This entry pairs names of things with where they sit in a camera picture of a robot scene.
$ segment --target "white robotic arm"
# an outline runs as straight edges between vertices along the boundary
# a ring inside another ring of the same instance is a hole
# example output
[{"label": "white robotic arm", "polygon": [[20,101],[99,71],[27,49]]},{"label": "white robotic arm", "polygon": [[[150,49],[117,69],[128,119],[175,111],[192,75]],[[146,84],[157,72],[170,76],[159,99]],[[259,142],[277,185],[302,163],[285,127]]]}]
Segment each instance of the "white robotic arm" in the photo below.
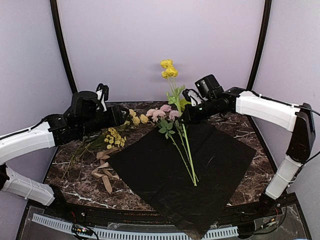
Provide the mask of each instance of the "white robotic arm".
[{"label": "white robotic arm", "polygon": [[224,91],[213,75],[195,85],[200,94],[193,89],[182,93],[191,102],[180,118],[182,123],[197,123],[215,114],[231,112],[256,117],[292,132],[284,160],[260,197],[261,203],[272,205],[310,157],[316,137],[311,106],[281,102],[238,87]]},{"label": "white robotic arm", "polygon": [[16,157],[81,140],[84,135],[102,128],[122,125],[129,111],[119,105],[106,107],[109,88],[99,84],[96,93],[82,91],[72,96],[71,107],[64,114],[46,116],[35,126],[0,136],[0,189],[50,206],[59,188],[36,182],[6,166]]}]

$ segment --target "white slotted strip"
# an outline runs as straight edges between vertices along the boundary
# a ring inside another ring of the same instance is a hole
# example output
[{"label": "white slotted strip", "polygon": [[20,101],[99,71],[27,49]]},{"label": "white slotted strip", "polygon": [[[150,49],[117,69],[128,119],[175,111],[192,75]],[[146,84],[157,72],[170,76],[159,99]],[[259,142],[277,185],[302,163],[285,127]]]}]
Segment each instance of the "white slotted strip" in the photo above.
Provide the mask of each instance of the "white slotted strip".
[{"label": "white slotted strip", "polygon": [[[41,224],[48,228],[55,229],[67,234],[72,234],[72,223],[67,221],[56,220],[47,216],[34,213],[32,222]],[[103,228],[93,228],[95,233],[99,236],[100,240],[192,240],[185,233],[149,233],[149,232],[127,232],[127,231],[115,231],[107,230]],[[238,236],[238,227],[227,227],[222,229],[209,230],[203,240],[218,240],[230,237]]]}]

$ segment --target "marble table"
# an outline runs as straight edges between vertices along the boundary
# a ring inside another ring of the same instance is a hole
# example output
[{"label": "marble table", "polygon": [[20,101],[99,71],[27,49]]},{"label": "marble table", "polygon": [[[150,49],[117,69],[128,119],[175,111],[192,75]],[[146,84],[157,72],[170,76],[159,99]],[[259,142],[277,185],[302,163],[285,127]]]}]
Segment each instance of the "marble table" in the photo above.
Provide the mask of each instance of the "marble table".
[{"label": "marble table", "polygon": [[[164,102],[124,102],[119,104],[135,110],[138,114],[146,114],[147,110],[159,108]],[[229,200],[228,206],[256,202],[274,176],[274,171],[248,118],[232,113],[228,113],[225,117],[227,121],[217,122],[220,117],[212,116],[208,122],[257,151],[241,183]],[[125,147],[138,141],[153,128],[152,124],[140,124],[137,128],[121,132],[121,135],[127,138]],[[153,211],[121,179],[110,179],[113,191],[109,194],[103,181],[96,179],[91,174],[92,170],[100,165],[94,152],[84,154],[83,158],[69,170],[68,176],[62,179],[73,152],[80,144],[81,141],[73,141],[58,149],[48,170],[46,184],[59,186],[69,203],[117,210]]]}]

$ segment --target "black wrapping paper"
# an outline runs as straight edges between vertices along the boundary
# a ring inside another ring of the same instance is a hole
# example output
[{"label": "black wrapping paper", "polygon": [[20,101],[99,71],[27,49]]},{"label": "black wrapping paper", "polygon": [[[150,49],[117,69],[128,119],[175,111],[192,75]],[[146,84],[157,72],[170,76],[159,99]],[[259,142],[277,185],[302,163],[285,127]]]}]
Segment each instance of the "black wrapping paper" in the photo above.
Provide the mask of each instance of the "black wrapping paper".
[{"label": "black wrapping paper", "polygon": [[[174,137],[180,142],[177,134]],[[200,240],[218,220],[256,151],[206,123],[188,126],[188,139],[198,186],[193,185],[172,141],[158,129],[108,161],[145,202]]]}]

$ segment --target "pink carnation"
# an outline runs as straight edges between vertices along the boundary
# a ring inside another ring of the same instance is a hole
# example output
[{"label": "pink carnation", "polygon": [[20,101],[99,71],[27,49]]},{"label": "pink carnation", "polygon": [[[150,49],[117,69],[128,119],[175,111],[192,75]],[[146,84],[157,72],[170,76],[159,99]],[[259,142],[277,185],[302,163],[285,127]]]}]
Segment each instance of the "pink carnation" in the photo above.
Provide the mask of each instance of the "pink carnation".
[{"label": "pink carnation", "polygon": [[152,109],[149,109],[149,110],[146,112],[146,116],[147,116],[147,117],[151,117],[156,110],[158,110],[158,108],[156,108],[156,109],[153,109],[153,108],[152,108]]},{"label": "pink carnation", "polygon": [[164,111],[164,112],[170,112],[171,111],[171,106],[170,105],[162,105],[162,107],[160,107],[160,110]]},{"label": "pink carnation", "polygon": [[180,117],[180,114],[179,114],[179,111],[177,111],[177,110],[172,110],[172,111],[170,112],[170,114],[169,114],[169,119],[170,119],[171,121],[174,121],[175,118],[178,118],[178,117]]},{"label": "pink carnation", "polygon": [[160,118],[165,118],[165,116],[166,116],[166,113],[164,112],[164,111],[162,111],[162,110],[155,110],[154,112],[153,112],[153,114],[152,114],[152,120],[154,121],[154,122],[157,122],[158,121],[158,117],[160,117]]}]

